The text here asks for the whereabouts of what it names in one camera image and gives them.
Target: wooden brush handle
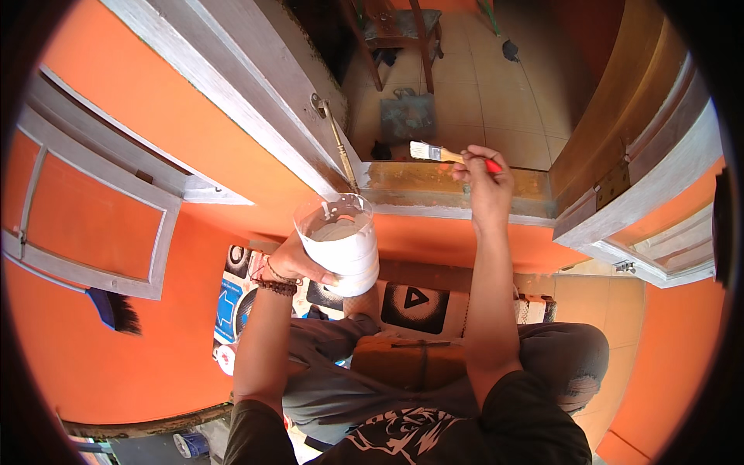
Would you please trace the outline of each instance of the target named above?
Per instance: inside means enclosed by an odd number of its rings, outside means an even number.
[[[465,164],[463,156],[459,153],[450,152],[446,148],[441,148],[441,161],[455,161],[457,163]],[[495,161],[486,158],[486,171],[489,173],[498,173],[501,171],[501,167]]]

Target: paint container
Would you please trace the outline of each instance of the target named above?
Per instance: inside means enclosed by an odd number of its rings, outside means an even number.
[[[207,438],[200,433],[175,433],[173,435],[173,442],[184,458],[192,458],[209,452]]]
[[[372,206],[355,193],[334,193],[300,205],[295,227],[308,256],[339,278],[342,297],[367,292],[379,275]]]

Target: tile floor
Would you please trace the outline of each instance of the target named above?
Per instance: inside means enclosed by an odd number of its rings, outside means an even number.
[[[560,154],[594,91],[586,64],[536,0],[500,4],[501,38],[484,16],[447,13],[442,25],[443,59],[432,66],[438,134],[432,144],[458,152],[468,144],[500,150],[511,166],[548,170]],[[521,62],[503,57],[511,39]],[[395,64],[379,66],[382,92],[357,52],[342,85],[350,102],[347,134],[363,160],[381,140],[379,101],[410,87],[425,93],[420,52],[401,50]],[[405,146],[396,159],[410,159]]]
[[[574,415],[594,451],[630,378],[644,318],[645,283],[637,278],[573,275],[514,275],[514,282],[525,294],[552,295],[558,303],[556,321],[589,323],[607,337],[609,366],[600,392]]]

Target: paintbrush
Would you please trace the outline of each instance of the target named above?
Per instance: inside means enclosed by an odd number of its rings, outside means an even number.
[[[142,328],[140,327],[139,316],[135,313],[132,308],[132,304],[129,302],[128,295],[117,294],[116,292],[104,291],[95,287],[78,287],[73,286],[70,283],[58,280],[51,277],[40,270],[31,268],[29,265],[17,260],[15,257],[11,257],[6,251],[2,252],[3,256],[8,259],[11,263],[15,263],[32,275],[36,275],[41,279],[47,280],[50,283],[54,283],[58,286],[62,286],[71,291],[80,292],[86,294],[93,301],[96,310],[98,310],[98,316],[100,320],[109,328],[119,333],[128,333],[135,336],[142,336]]]
[[[413,158],[435,161],[456,161],[457,163],[465,164],[462,155],[450,152],[444,147],[429,145],[426,142],[411,141],[410,148]],[[501,167],[495,161],[486,158],[486,171],[489,173],[498,173],[501,171]]]

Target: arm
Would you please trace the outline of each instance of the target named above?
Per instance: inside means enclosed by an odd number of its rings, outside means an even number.
[[[276,272],[285,278],[308,278],[325,284],[336,284],[336,278],[313,262],[304,251],[297,232],[293,233],[269,258]],[[262,280],[279,281],[269,267]],[[258,289],[251,315],[240,336],[235,355],[233,397],[259,400],[282,415],[289,363],[289,319],[292,298],[268,289]]]
[[[465,363],[478,407],[505,374],[522,369],[513,304],[512,263],[507,225],[514,179],[501,153],[471,145],[465,165],[455,164],[452,177],[470,183],[475,254],[465,328]],[[484,158],[503,171],[488,173]]]

